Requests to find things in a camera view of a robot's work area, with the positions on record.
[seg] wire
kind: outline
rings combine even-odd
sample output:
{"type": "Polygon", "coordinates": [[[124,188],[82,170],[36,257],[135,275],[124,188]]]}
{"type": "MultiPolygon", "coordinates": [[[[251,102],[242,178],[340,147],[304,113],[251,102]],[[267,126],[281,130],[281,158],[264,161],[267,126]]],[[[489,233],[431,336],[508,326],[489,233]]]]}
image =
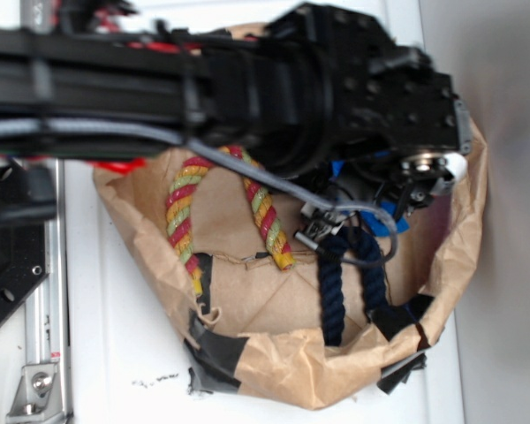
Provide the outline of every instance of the wire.
{"type": "MultiPolygon", "coordinates": [[[[42,132],[43,121],[36,118],[5,119],[0,121],[0,139],[36,135],[42,132]]],[[[206,146],[201,140],[192,138],[186,144],[179,132],[156,128],[150,125],[113,122],[101,119],[88,118],[66,118],[54,117],[45,120],[49,133],[91,135],[110,134],[130,135],[142,139],[161,141],[174,147],[187,147],[195,154],[206,157],[210,161],[217,163],[238,174],[258,181],[265,186],[276,188],[277,190],[296,197],[304,202],[311,203],[321,210],[343,211],[367,211],[371,212],[375,218],[387,227],[390,235],[390,250],[378,261],[366,262],[355,259],[343,258],[342,262],[350,263],[361,268],[380,267],[385,262],[392,259],[398,248],[397,225],[392,216],[384,209],[364,201],[330,201],[321,196],[309,192],[306,188],[295,185],[290,181],[283,180],[270,172],[255,168],[249,163],[219,152],[218,150],[206,146]]]]}

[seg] white wall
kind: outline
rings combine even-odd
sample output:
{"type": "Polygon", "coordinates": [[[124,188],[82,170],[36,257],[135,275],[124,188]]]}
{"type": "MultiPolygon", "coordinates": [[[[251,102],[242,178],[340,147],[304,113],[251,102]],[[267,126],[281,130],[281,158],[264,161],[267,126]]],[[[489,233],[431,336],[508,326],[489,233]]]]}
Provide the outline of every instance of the white wall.
{"type": "Polygon", "coordinates": [[[17,26],[19,26],[19,0],[0,0],[0,27],[17,26]]]}
{"type": "Polygon", "coordinates": [[[467,424],[530,422],[530,0],[420,0],[426,47],[490,145],[478,272],[456,313],[467,424]]]}

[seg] rope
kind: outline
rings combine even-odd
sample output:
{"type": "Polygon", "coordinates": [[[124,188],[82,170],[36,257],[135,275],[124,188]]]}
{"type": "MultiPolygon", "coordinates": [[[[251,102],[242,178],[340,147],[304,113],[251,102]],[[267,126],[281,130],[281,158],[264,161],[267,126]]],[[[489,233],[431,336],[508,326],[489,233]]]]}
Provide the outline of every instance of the rope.
{"type": "MultiPolygon", "coordinates": [[[[342,293],[342,265],[339,261],[333,261],[333,256],[341,258],[351,248],[356,257],[371,262],[381,258],[381,250],[375,238],[359,227],[353,229],[343,227],[336,236],[325,238],[321,247],[331,253],[327,257],[321,256],[318,261],[322,332],[326,345],[339,346],[342,343],[345,327],[345,307],[342,293]]],[[[383,268],[361,268],[360,272],[365,312],[388,306],[383,268]]]]}
{"type": "MultiPolygon", "coordinates": [[[[237,146],[220,148],[225,153],[238,159],[260,165],[249,154],[237,146]]],[[[197,297],[202,294],[202,270],[199,260],[193,254],[193,233],[191,222],[191,204],[196,187],[203,177],[215,165],[199,156],[192,157],[183,162],[182,168],[173,179],[167,198],[167,235],[170,244],[174,247],[180,261],[185,264],[186,270],[193,280],[194,293],[197,297]]],[[[254,213],[254,222],[260,229],[261,237],[265,241],[267,251],[273,256],[275,264],[281,270],[292,268],[295,263],[291,247],[288,244],[281,222],[273,208],[273,199],[269,191],[252,179],[243,178],[249,200],[254,213]]]]}

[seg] dark blue rope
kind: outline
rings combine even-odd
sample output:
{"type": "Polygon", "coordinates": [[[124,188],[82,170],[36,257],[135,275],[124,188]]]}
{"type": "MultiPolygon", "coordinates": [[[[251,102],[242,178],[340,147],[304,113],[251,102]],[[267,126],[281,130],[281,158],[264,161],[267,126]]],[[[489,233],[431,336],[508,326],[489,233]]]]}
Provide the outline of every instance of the dark blue rope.
{"type": "MultiPolygon", "coordinates": [[[[325,238],[321,247],[342,257],[350,248],[357,258],[363,261],[376,261],[381,258],[377,240],[361,228],[343,227],[336,236],[325,238]]],[[[339,346],[344,331],[344,294],[342,293],[342,266],[329,257],[320,257],[320,294],[322,298],[322,332],[327,346],[339,346]]],[[[384,270],[362,268],[363,301],[365,312],[389,305],[386,298],[384,270]]]]}

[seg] bag handle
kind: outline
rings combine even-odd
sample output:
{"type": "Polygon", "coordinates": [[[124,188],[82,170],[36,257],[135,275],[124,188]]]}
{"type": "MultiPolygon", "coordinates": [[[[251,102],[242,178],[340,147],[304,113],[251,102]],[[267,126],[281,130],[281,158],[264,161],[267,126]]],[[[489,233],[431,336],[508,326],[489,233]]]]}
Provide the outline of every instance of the bag handle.
{"type": "MultiPolygon", "coordinates": [[[[220,150],[255,167],[261,167],[241,147],[226,146],[220,150]]],[[[214,163],[200,156],[187,159],[173,179],[167,197],[167,235],[169,242],[174,247],[180,261],[186,266],[186,270],[193,280],[194,293],[197,298],[202,294],[202,270],[199,267],[198,258],[193,254],[190,207],[196,187],[208,171],[214,167],[214,163]]],[[[267,251],[279,269],[282,271],[291,269],[296,261],[292,257],[291,246],[286,234],[281,229],[281,221],[273,207],[273,198],[269,194],[269,190],[250,178],[243,178],[243,182],[247,200],[254,213],[255,225],[260,230],[267,251]]]]}

